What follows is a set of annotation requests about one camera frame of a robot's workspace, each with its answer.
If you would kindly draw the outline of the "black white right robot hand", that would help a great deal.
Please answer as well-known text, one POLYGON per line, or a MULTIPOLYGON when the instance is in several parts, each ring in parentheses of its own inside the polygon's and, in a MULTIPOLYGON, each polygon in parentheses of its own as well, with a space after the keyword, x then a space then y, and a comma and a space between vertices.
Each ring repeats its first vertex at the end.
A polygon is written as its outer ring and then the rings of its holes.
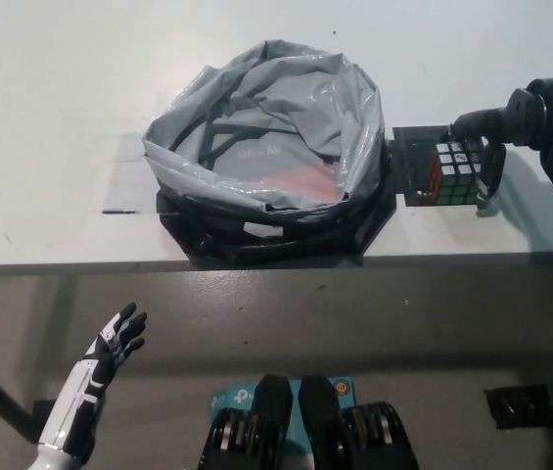
POLYGON ((517 113, 505 107, 471 112, 451 123, 443 136, 446 141, 487 141, 481 153, 481 171, 477 178, 476 206, 485 210, 497 193, 506 161, 506 143, 513 141, 517 113))

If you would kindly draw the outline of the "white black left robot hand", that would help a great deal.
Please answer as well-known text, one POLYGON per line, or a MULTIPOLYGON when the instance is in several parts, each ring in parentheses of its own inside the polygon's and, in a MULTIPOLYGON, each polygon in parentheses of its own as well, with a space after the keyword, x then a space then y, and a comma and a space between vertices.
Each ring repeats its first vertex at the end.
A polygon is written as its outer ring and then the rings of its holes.
POLYGON ((84 465, 95 445, 95 431, 106 390, 129 356, 143 347, 147 314, 130 303, 97 334, 72 368, 45 423, 39 442, 84 465))

